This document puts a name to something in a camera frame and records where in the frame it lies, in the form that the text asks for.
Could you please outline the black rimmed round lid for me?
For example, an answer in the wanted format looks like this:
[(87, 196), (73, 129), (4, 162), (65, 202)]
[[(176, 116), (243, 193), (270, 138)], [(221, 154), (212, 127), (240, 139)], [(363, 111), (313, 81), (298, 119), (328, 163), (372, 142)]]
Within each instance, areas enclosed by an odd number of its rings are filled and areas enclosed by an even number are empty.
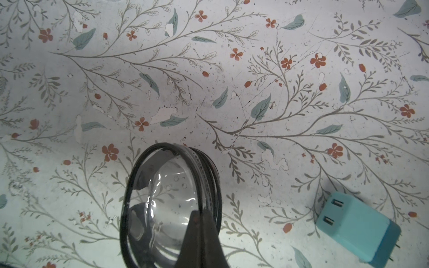
[(214, 162), (201, 150), (158, 143), (137, 159), (120, 218), (128, 268), (176, 268), (193, 211), (209, 210), (221, 229), (222, 195)]

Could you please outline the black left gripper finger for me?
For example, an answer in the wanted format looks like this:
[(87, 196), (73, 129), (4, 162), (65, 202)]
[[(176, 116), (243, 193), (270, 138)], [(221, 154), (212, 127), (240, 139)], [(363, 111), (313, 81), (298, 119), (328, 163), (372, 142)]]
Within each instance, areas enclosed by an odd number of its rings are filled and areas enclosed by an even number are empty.
[(176, 268), (228, 268), (212, 213), (193, 211)]

